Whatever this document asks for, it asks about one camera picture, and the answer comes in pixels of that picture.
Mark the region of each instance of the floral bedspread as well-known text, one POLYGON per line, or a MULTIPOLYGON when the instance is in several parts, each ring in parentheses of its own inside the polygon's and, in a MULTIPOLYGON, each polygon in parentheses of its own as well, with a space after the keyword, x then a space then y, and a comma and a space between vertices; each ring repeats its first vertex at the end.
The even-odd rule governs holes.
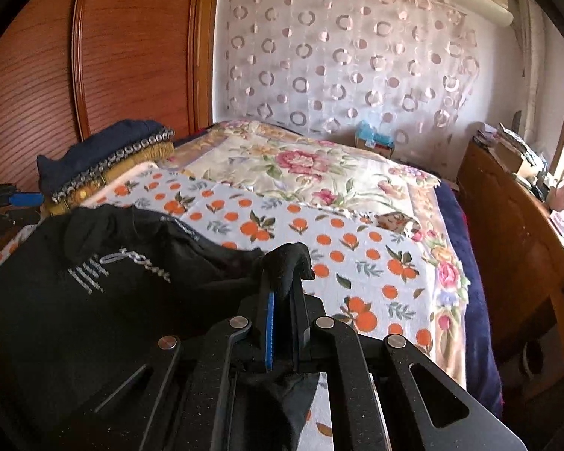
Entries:
MULTIPOLYGON (((304 282, 304 290, 322 299, 327 314, 371 337, 403 334, 465 387, 468 282, 443 226, 431 214, 438 208, 434 195, 424 193, 429 189, 415 191, 422 198, 413 213, 428 223, 410 239, 377 227, 367 217, 347 218, 176 171, 146 168, 112 183, 86 205, 136 205, 167 212, 230 249, 269 251, 285 242, 302 242, 310 249, 316 274, 314 281, 304 282)), ((28 235, 7 245, 0 262, 28 235)), ((299 449, 331 449, 331 435, 322 374, 299 449)))
POLYGON ((439 182, 378 154, 257 121, 222 123, 176 149, 160 166, 346 215, 401 212, 412 217, 409 187, 429 189, 439 182))

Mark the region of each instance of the black jacket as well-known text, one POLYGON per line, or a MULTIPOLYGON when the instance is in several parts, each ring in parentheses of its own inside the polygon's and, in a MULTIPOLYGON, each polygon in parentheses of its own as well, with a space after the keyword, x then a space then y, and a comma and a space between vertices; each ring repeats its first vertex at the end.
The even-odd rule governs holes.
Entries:
POLYGON ((160 337, 234 316, 262 255, 134 207, 50 218, 0 268, 0 384, 47 432, 160 337))

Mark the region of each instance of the navy blue blanket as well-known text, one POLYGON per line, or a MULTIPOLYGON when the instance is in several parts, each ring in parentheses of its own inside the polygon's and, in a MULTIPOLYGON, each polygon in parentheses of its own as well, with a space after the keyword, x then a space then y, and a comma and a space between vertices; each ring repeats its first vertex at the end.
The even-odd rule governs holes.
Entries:
POLYGON ((466 277, 470 280, 468 288, 470 303, 465 314, 467 390, 496 417, 500 418, 502 384, 491 350, 487 302, 482 290, 481 275, 472 252, 468 227, 450 186, 441 183, 439 187, 435 188, 435 193, 451 244, 464 265, 466 277))
POLYGON ((84 170, 97 165, 134 142, 148 139, 160 132, 164 126, 154 120, 119 120, 106 129, 92 134, 84 142, 69 147, 60 159, 37 157, 39 189, 47 197, 84 170))

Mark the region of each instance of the orange fruit pattern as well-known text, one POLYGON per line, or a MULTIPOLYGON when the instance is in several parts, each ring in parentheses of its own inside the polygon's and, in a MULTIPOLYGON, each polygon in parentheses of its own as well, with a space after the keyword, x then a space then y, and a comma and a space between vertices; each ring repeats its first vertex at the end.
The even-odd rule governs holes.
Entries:
POLYGON ((307 229, 309 229, 309 226, 307 225, 307 221, 305 219, 301 219, 300 217, 294 219, 292 221, 292 224, 289 224, 289 227, 295 231, 298 232, 299 234, 302 235, 302 233, 304 233, 307 229))
POLYGON ((371 231, 368 236, 370 237, 370 239, 372 239, 374 242, 380 242, 382 241, 382 236, 375 231, 371 231))
POLYGON ((397 298, 399 291, 393 285, 385 285, 382 287, 382 294, 391 300, 397 298))
POLYGON ((344 254, 340 251, 332 251, 332 253, 330 253, 330 259, 337 263, 342 263, 344 261, 344 254))
POLYGON ((182 215, 186 212, 186 209, 177 200, 171 200, 163 205, 164 211, 169 215, 182 215))
POLYGON ((415 333, 415 340, 421 346, 428 346, 432 342, 432 336, 428 329, 420 329, 415 333))
POLYGON ((336 227, 337 229, 342 229, 344 227, 344 222, 341 219, 330 219, 330 225, 336 227))
POLYGON ((214 200, 209 205, 207 205, 207 208, 211 212, 215 213, 215 212, 223 209, 225 204, 226 204, 226 202, 224 202, 223 200, 214 200))
POLYGON ((365 310, 365 302, 359 297, 352 297, 347 304, 349 310, 352 312, 357 312, 358 314, 364 312, 365 310))
POLYGON ((362 333, 371 333, 378 325, 378 319, 372 312, 362 312, 355 319, 355 325, 362 333))
POLYGON ((113 192, 117 197, 124 197, 130 194, 130 190, 128 190, 125 185, 119 185, 113 190, 113 192))
POLYGON ((330 270, 328 266, 319 263, 313 266, 313 272, 316 274, 318 278, 328 278, 330 275, 330 270))
POLYGON ((351 251, 355 251, 356 248, 359 246, 359 241, 357 240, 357 236, 355 234, 347 233, 343 236, 343 240, 340 243, 350 249, 351 251))
POLYGON ((317 236, 316 241, 322 246, 329 246, 332 242, 332 239, 330 239, 330 237, 326 234, 320 234, 319 236, 317 236))
POLYGON ((253 221, 248 221, 241 225, 241 232, 245 236, 256 236, 258 231, 259 226, 253 221))
POLYGON ((380 253, 376 249, 368 249, 365 252, 365 255, 368 256, 370 259, 376 261, 380 259, 380 253))
POLYGON ((403 265, 401 264, 401 261, 397 259, 391 259, 387 263, 387 268, 393 275, 401 276, 401 273, 403 273, 403 265))
POLYGON ((388 270, 393 274, 400 276, 404 282, 407 280, 414 280, 420 273, 414 268, 411 253, 399 251, 396 253, 394 250, 387 246, 387 252, 390 254, 391 259, 388 260, 388 270))
POLYGON ((393 322, 388 325, 387 334, 399 334, 400 336, 403 336, 403 327, 401 327, 401 324, 393 322))
POLYGON ((260 229, 255 234, 258 241, 269 241, 269 233, 266 230, 260 229))

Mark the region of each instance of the screw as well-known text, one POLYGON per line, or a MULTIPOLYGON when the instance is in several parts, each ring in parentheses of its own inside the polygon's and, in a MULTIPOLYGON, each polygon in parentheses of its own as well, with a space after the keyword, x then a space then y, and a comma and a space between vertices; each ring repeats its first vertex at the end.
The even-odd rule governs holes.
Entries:
POLYGON ((331 329, 334 327, 334 319, 331 319, 330 317, 320 317, 317 318, 316 325, 320 329, 331 329))
POLYGON ((244 329, 248 325, 248 319, 246 317, 242 317, 241 315, 237 315, 236 317, 232 317, 230 319, 230 325, 235 329, 244 329))
POLYGON ((173 336, 163 336, 157 344, 161 349, 173 349, 176 347, 177 339, 173 336))
POLYGON ((392 334, 388 336, 387 344, 391 346, 391 348, 401 349, 405 347, 405 337, 400 336, 399 334, 392 334))

